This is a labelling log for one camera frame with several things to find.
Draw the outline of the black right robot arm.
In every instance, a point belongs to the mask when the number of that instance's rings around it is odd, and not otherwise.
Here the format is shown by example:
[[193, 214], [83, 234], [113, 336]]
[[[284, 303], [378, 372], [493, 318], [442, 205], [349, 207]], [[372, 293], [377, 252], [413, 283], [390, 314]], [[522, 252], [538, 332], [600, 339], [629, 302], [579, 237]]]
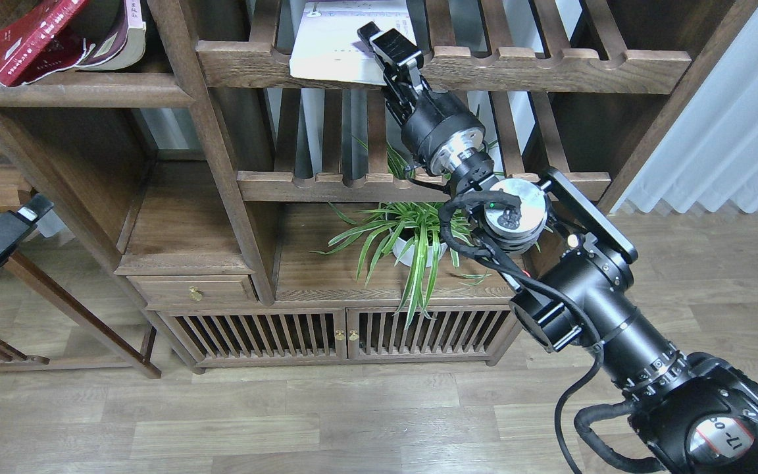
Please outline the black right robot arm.
[[518, 321], [548, 353], [574, 344], [595, 362], [560, 396], [557, 443], [569, 396], [600, 369], [623, 401], [586, 407], [574, 428], [623, 472], [758, 473], [758, 384], [722, 358], [683, 354], [626, 299], [638, 253], [607, 217], [550, 167], [536, 183], [500, 177], [482, 147], [484, 126], [452, 93], [421, 76], [423, 53], [394, 29], [358, 36], [382, 70], [387, 108], [415, 165], [447, 175], [440, 239], [514, 288]]

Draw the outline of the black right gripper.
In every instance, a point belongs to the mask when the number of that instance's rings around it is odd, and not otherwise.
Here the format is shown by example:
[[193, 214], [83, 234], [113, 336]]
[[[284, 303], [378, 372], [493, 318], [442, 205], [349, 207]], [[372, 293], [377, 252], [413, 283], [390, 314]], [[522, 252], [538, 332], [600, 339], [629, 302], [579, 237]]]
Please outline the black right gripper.
[[382, 71], [388, 111], [404, 122], [403, 144], [429, 175], [451, 173], [461, 164], [461, 153], [481, 150], [485, 128], [478, 117], [451, 92], [425, 91], [430, 85], [420, 73], [424, 55], [417, 45], [373, 22], [357, 33]]

